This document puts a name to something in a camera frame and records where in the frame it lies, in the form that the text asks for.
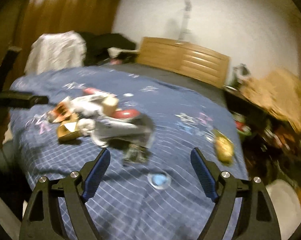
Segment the beige foam sponge block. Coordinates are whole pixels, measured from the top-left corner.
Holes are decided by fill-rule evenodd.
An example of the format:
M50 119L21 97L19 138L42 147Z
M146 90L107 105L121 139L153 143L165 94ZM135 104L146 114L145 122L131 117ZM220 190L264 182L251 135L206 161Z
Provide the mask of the beige foam sponge block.
M102 102L102 112L104 115L111 116L117 110L119 100L116 97L108 96Z

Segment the white paper wrapper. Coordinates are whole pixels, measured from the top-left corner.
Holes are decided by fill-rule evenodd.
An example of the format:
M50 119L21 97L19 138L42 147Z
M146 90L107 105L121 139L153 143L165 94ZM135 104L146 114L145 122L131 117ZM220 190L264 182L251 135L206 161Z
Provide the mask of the white paper wrapper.
M107 116L82 118L77 121L77 128L83 136L90 136L101 148L108 147L109 142L114 139L145 148L151 148L154 141L154 123L145 114L132 119L114 119Z

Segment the white plastic bucket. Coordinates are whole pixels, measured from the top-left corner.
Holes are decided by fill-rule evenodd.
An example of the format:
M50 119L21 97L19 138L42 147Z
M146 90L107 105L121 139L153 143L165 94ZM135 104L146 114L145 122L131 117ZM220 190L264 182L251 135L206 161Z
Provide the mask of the white plastic bucket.
M289 239L301 223L301 205L293 187L277 179L266 186L280 227L281 239Z

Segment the white crumpled cloth cover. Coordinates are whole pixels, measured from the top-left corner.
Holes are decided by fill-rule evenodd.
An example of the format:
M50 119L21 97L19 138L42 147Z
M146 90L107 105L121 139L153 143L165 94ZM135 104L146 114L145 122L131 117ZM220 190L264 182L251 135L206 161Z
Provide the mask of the white crumpled cloth cover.
M42 34L31 46L25 74L82 67L85 55L86 42L75 31Z

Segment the brown cardboard box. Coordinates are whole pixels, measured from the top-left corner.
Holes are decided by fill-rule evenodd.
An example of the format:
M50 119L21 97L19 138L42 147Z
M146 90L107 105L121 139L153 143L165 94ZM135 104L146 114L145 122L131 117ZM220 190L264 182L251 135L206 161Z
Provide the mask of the brown cardboard box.
M57 138L60 143L75 140L82 136L82 132L77 126L77 122L64 121L57 128Z

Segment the yellow snack bag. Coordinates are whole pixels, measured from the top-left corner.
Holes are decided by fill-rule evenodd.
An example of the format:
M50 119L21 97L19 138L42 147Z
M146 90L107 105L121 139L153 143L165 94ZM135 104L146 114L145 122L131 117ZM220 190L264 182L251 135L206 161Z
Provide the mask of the yellow snack bag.
M217 129L213 130L213 134L215 136L214 147L217 159L225 165L231 165L234 158L232 141Z

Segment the dark wooden desk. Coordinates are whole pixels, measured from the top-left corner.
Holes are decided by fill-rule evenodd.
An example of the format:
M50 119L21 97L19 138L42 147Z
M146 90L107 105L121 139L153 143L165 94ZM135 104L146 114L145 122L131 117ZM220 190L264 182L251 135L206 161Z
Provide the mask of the dark wooden desk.
M242 147L245 151L265 147L279 148L285 154L301 155L301 141L298 133L288 121L272 116L258 105L246 99L239 90L223 87L227 108L234 115L240 115L249 127L250 135L245 135Z

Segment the red cigarette box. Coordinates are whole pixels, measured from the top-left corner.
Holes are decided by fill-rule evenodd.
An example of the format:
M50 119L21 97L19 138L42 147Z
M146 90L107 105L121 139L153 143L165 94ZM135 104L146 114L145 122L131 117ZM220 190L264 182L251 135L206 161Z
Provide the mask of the red cigarette box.
M110 96L111 94L105 91L102 91L100 89L96 89L96 88L85 88L82 90L84 95L96 95L96 96L102 96L102 97L106 97L106 96Z

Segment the blue checkered star quilt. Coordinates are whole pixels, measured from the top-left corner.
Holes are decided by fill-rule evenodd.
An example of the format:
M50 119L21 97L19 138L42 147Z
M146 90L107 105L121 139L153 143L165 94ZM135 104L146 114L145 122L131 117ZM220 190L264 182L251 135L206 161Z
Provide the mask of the blue checkered star quilt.
M48 112L85 88L114 94L119 108L146 116L152 133L136 142L89 136L61 144ZM66 177L95 159L103 147L110 165L87 209L104 239L196 239L213 208L191 166L195 147L217 161L214 130L234 146L230 165L221 170L247 179L248 173L230 112L192 90L138 74L103 67L50 71L18 78L13 90L45 95L50 102L11 112L17 160L31 188L41 176Z

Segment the black clothes pile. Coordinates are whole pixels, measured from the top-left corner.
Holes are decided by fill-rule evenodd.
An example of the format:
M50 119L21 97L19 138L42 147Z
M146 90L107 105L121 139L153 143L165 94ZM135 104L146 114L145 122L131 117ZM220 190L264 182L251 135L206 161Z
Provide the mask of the black clothes pile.
M97 66L100 62L109 58L108 49L135 50L136 43L121 34L95 35L89 32L78 32L86 44L84 66Z

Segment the small black snack packet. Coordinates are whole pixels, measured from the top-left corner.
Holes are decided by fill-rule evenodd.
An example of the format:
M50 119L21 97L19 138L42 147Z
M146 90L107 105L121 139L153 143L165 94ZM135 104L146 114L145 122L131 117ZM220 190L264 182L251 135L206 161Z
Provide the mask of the small black snack packet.
M148 162L150 155L151 153L148 148L136 144L129 144L128 148L123 153L123 166L145 164Z

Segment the white bottle cap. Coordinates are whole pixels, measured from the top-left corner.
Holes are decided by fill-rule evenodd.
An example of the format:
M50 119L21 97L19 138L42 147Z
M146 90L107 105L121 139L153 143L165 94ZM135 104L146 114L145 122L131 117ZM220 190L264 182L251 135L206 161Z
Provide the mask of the white bottle cap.
M123 94L123 96L125 96L125 97L132 97L132 96L134 96L134 94L132 94L132 93L125 93L125 94Z

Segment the red apple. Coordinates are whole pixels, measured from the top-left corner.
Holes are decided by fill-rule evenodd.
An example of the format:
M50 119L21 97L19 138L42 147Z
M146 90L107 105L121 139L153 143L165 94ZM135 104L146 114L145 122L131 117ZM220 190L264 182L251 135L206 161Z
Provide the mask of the red apple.
M115 119L134 119L140 116L141 113L136 109L117 110L111 115Z

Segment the dark grey bed sheet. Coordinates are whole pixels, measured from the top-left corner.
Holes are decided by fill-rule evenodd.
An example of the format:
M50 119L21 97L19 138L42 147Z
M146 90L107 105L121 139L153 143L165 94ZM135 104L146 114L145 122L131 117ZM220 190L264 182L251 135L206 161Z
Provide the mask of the dark grey bed sheet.
M217 88L208 83L193 79L191 77L183 76L168 70L158 69L150 66L146 66L138 63L128 63L111 65L110 63L103 64L102 67L114 69L130 74L142 75L150 78L163 81L165 83L170 83L172 85L185 87L212 100L214 103L226 108L227 102L224 97L224 92L222 89Z

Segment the wooden headboard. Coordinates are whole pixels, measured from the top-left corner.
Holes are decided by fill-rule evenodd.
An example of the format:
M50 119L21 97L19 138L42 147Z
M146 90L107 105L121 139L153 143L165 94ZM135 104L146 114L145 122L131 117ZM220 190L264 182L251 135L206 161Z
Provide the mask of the wooden headboard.
M230 57L189 42L144 37L139 64L191 77L217 88L224 86Z

